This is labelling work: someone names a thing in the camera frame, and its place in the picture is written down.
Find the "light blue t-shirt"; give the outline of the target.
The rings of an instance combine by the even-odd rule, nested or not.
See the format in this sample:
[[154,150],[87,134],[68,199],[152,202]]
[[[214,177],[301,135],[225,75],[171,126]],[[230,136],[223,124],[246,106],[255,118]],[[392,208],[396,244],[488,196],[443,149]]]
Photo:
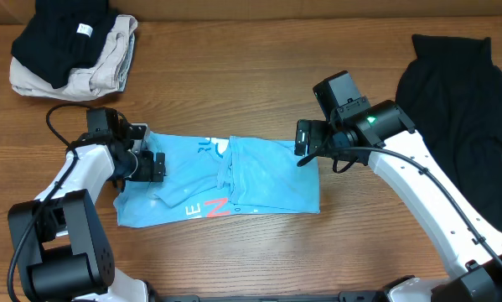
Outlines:
[[318,214],[318,163],[298,166],[295,144],[261,138],[151,133],[147,148],[165,155],[162,182],[132,182],[115,199],[123,227],[254,214]]

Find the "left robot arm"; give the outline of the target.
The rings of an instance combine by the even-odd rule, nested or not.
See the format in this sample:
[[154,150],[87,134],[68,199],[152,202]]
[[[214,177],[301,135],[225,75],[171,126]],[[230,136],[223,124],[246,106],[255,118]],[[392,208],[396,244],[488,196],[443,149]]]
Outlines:
[[7,288],[18,300],[18,277],[30,301],[157,301],[151,284],[115,265],[95,203],[107,181],[160,182],[161,153],[147,150],[147,125],[92,123],[66,144],[66,160],[52,185],[8,212],[14,253]]

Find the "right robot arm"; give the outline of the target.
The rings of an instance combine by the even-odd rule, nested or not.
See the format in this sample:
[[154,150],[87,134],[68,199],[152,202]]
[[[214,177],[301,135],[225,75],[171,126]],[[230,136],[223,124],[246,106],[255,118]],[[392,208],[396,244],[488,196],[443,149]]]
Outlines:
[[295,153],[301,166],[317,157],[369,166],[401,198],[437,249],[445,279],[406,276],[366,299],[502,301],[502,233],[446,176],[395,102],[370,106],[360,98],[334,108],[325,121],[298,121]]

